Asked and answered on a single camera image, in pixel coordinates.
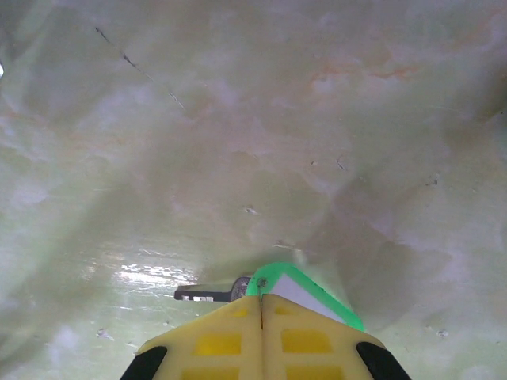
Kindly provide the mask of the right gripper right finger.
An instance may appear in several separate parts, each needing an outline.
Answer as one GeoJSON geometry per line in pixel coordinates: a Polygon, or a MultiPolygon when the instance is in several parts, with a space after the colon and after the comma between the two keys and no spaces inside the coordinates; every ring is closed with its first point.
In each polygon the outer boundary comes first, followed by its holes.
{"type": "Polygon", "coordinates": [[[265,379],[409,379],[372,335],[275,294],[261,301],[265,379]]]}

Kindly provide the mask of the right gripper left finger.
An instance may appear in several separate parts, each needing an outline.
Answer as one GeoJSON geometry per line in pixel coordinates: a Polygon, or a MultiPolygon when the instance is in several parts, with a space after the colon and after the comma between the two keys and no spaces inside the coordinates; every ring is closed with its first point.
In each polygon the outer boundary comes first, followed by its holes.
{"type": "Polygon", "coordinates": [[[156,336],[122,379],[262,379],[261,303],[245,296],[156,336]]]}

